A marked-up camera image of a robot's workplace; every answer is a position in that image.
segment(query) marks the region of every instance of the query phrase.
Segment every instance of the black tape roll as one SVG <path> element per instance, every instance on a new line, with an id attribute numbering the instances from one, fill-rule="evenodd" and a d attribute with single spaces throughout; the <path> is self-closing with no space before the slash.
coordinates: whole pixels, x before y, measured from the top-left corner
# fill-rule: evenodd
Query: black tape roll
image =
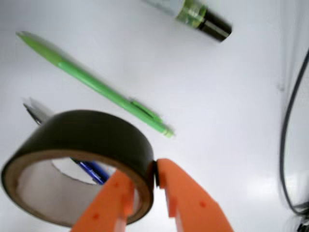
<path id="1" fill-rule="evenodd" d="M 52 117 L 19 148 L 2 170 L 9 197 L 36 217 L 71 227 L 101 186 L 61 173 L 51 160 L 64 157 L 106 163 L 131 178 L 137 194 L 128 224 L 152 207 L 154 158 L 148 140 L 122 119 L 85 110 Z"/>

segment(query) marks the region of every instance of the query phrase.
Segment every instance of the black cable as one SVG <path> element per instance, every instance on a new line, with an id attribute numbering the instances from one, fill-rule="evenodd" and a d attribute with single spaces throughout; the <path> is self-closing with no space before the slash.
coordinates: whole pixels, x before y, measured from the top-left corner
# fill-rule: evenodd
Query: black cable
<path id="1" fill-rule="evenodd" d="M 302 211 L 298 211 L 296 209 L 296 207 L 292 204 L 291 199 L 289 197 L 287 188 L 286 188 L 286 183 L 285 183 L 285 178 L 284 178 L 284 149 L 285 149 L 285 139 L 286 139 L 286 133 L 287 133 L 287 128 L 288 128 L 288 124 L 289 124 L 289 120 L 290 120 L 290 115 L 291 115 L 291 111 L 293 109 L 293 105 L 294 105 L 294 101 L 295 98 L 297 96 L 297 92 L 300 86 L 300 83 L 303 79 L 306 67 L 308 65 L 309 62 L 309 49 L 307 51 L 307 54 L 305 56 L 305 59 L 303 61 L 303 64 L 300 68 L 299 74 L 297 76 L 297 80 L 296 83 L 294 85 L 294 89 L 286 110 L 286 114 L 284 117 L 284 121 L 283 121 L 283 126 L 282 126 L 282 131 L 281 131 L 281 142 L 280 142 L 280 163 L 279 163 L 279 169 L 280 169 L 280 180 L 282 183 L 282 188 L 283 188 L 283 192 L 286 198 L 286 201 L 289 205 L 289 207 L 291 208 L 291 210 L 298 216 L 304 216 L 304 217 L 309 217 L 309 208 L 302 210 Z"/>

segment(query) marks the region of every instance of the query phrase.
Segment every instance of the white background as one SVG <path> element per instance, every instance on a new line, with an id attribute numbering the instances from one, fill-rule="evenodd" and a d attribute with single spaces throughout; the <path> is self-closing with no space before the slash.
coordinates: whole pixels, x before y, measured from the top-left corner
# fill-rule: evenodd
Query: white background
<path id="1" fill-rule="evenodd" d="M 207 3 L 233 25 L 223 43 L 139 0 L 2 0 L 0 164 L 37 127 L 22 98 L 54 114 L 99 110 L 139 128 L 156 159 L 183 167 L 219 202 L 236 232 L 295 231 L 298 219 L 279 182 L 279 139 L 292 77 L 308 46 L 309 5 Z M 55 68 L 15 36 L 20 30 L 47 39 L 99 80 L 158 112 L 177 136 L 165 138 Z M 164 192 L 154 193 L 150 213 L 126 231 L 176 231 Z M 0 202 L 1 231 L 69 231 L 23 212 L 2 190 Z"/>

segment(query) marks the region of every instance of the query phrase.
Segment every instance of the orange robotic gripper finger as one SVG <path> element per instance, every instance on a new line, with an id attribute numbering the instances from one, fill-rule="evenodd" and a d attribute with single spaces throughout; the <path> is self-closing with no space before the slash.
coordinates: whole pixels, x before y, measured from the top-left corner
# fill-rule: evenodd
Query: orange robotic gripper finger
<path id="1" fill-rule="evenodd" d="M 124 232 L 133 213 L 134 184 L 116 171 L 78 219 L 71 232 Z"/>
<path id="2" fill-rule="evenodd" d="M 177 164 L 158 159 L 157 168 L 178 232 L 233 232 L 218 203 Z"/>

